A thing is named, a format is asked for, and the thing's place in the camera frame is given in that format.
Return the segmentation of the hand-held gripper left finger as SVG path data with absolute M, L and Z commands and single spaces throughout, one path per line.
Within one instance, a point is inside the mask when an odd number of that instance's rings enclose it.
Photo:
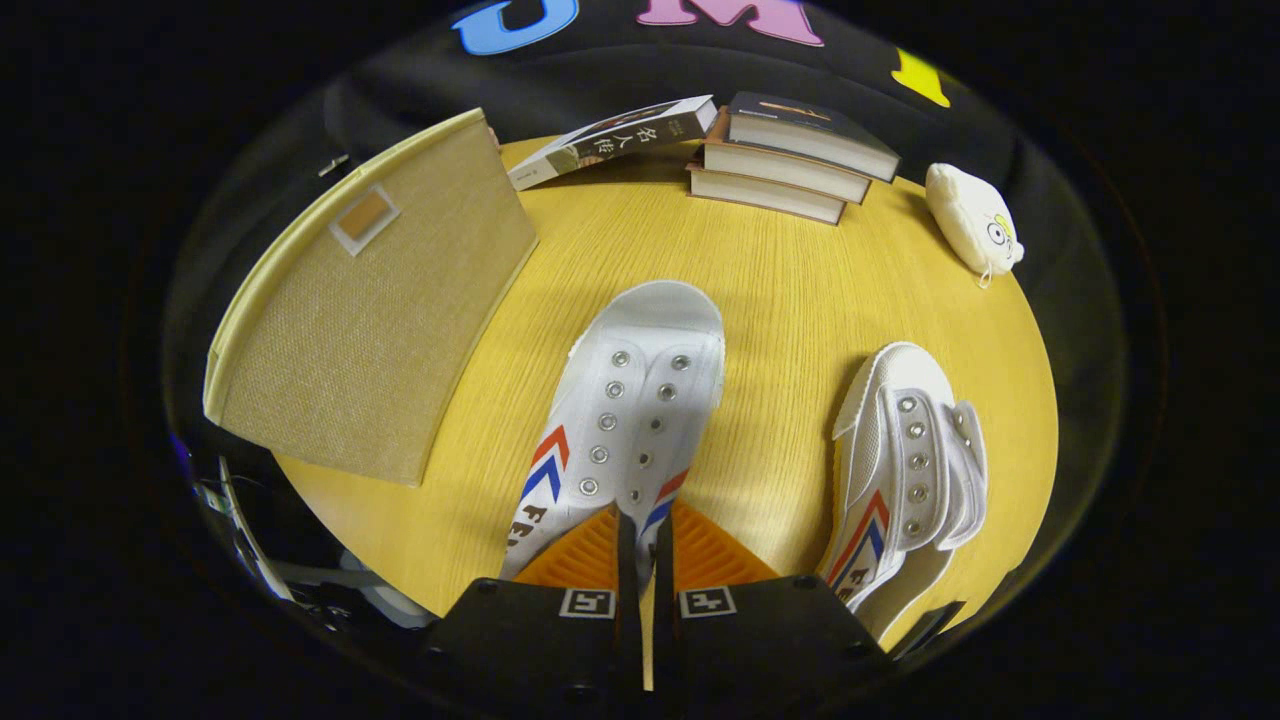
M 608 587 L 477 578 L 428 628 L 420 678 L 457 706 L 639 706 L 643 628 L 635 524 L 617 507 L 605 529 Z

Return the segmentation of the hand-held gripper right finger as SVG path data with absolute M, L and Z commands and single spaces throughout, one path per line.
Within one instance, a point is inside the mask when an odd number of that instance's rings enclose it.
M 893 665 L 817 575 L 781 575 L 677 501 L 657 537 L 652 673 L 660 706 L 849 706 Z

